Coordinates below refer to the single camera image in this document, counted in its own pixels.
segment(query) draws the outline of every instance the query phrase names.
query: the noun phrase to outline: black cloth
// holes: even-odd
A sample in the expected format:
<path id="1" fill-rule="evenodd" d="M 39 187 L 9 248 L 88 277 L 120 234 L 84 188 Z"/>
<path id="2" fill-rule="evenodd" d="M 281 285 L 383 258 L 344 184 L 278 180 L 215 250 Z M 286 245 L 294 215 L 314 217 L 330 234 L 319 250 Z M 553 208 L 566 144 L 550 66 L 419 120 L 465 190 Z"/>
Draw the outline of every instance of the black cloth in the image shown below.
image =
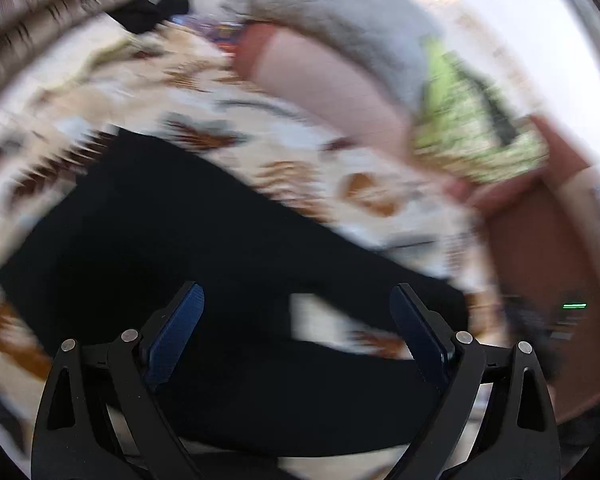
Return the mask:
<path id="1" fill-rule="evenodd" d="M 171 16 L 192 12 L 190 0 L 131 0 L 129 3 L 110 10 L 108 15 L 133 34 L 154 30 L 158 23 Z"/>
<path id="2" fill-rule="evenodd" d="M 203 478 L 213 480 L 300 480 L 283 469 L 277 460 L 241 453 L 213 452 L 193 457 Z"/>
<path id="3" fill-rule="evenodd" d="M 291 294 L 394 330 L 389 293 L 407 282 L 453 329 L 467 326 L 464 297 L 448 284 L 125 130 L 0 270 L 50 354 L 68 337 L 107 342 L 140 328 L 185 280 L 204 288 L 205 311 L 160 405 L 180 436 L 259 454 L 406 444 L 438 402 L 411 361 L 293 340 Z"/>

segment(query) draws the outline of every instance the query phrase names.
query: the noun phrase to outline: green fabric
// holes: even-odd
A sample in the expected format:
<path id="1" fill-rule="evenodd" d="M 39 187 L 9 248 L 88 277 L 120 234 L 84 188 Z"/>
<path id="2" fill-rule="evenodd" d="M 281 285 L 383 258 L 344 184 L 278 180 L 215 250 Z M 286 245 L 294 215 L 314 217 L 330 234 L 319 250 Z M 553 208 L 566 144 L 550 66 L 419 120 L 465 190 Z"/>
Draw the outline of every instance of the green fabric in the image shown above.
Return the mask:
<path id="1" fill-rule="evenodd" d="M 415 153 L 481 184 L 541 166 L 544 139 L 529 120 L 510 118 L 497 88 L 469 72 L 434 38 L 425 41 L 429 80 Z"/>

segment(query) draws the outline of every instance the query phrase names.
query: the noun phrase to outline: metal screw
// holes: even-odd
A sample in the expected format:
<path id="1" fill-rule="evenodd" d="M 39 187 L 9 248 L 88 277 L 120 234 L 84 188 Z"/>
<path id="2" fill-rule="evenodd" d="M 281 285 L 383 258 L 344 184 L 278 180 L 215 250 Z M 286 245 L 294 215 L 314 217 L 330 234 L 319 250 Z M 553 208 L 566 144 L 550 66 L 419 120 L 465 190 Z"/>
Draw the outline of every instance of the metal screw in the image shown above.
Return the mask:
<path id="1" fill-rule="evenodd" d="M 459 342 L 464 343 L 465 345 L 468 345 L 471 341 L 474 340 L 474 337 L 469 334 L 468 332 L 465 332 L 464 330 L 462 330 L 462 332 L 458 332 L 456 334 L 456 339 L 458 339 Z"/>
<path id="2" fill-rule="evenodd" d="M 532 351 L 533 351 L 533 349 L 534 349 L 534 348 L 533 348 L 533 347 L 532 347 L 532 346 L 531 346 L 529 343 L 527 343 L 526 341 L 520 341 L 520 342 L 518 343 L 518 348 L 520 348 L 520 351 L 521 351 L 522 353 L 525 353 L 525 354 L 531 354 L 531 352 L 532 352 Z"/>
<path id="3" fill-rule="evenodd" d="M 129 343 L 130 341 L 135 341 L 137 337 L 138 337 L 138 330 L 135 330 L 133 328 L 129 328 L 128 330 L 125 330 L 122 333 L 122 335 L 120 336 L 122 341 L 124 341 L 125 343 Z"/>
<path id="4" fill-rule="evenodd" d="M 73 350 L 75 348 L 75 339 L 67 339 L 63 341 L 60 345 L 60 348 L 63 352 L 68 352 L 69 350 Z"/>

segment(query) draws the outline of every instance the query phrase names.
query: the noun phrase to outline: patterned bedsheet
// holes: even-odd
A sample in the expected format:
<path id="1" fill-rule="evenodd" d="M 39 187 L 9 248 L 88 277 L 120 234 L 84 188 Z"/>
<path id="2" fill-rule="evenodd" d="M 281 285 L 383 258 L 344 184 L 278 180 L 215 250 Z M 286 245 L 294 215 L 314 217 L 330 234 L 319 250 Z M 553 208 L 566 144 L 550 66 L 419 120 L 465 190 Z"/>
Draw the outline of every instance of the patterned bedsheet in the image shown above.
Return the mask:
<path id="1" fill-rule="evenodd" d="M 63 59 L 72 76 L 40 85 L 0 122 L 0 136 L 21 144 L 0 161 L 0 262 L 104 152 L 112 125 L 121 126 L 195 152 L 363 247 L 448 278 L 467 296 L 474 335 L 505 342 L 495 276 L 471 210 L 415 170 L 368 148 L 346 148 L 343 133 L 239 78 L 222 52 L 189 29 L 169 24 L 142 38 L 109 34 L 110 44 L 92 46 L 79 76 L 69 66 L 77 58 Z M 322 300 L 298 295 L 293 303 L 297 338 L 410 358 L 395 335 Z M 25 464 L 49 366 L 0 294 L 0 399 L 22 427 L 21 449 L 13 453 Z"/>

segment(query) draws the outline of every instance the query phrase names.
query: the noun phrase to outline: blue gripper pad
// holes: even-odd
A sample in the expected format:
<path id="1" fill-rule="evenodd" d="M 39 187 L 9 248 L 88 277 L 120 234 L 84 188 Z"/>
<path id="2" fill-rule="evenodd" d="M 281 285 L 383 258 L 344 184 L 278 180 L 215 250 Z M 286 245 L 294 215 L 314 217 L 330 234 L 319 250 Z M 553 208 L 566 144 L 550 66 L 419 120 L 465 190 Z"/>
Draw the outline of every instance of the blue gripper pad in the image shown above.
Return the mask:
<path id="1" fill-rule="evenodd" d="M 192 284 L 148 349 L 144 382 L 155 390 L 169 380 L 205 304 L 202 287 Z"/>
<path id="2" fill-rule="evenodd" d="M 454 347 L 448 339 L 452 330 L 442 316 L 430 311 L 405 283 L 392 290 L 389 308 L 424 380 L 444 392 L 454 357 Z"/>

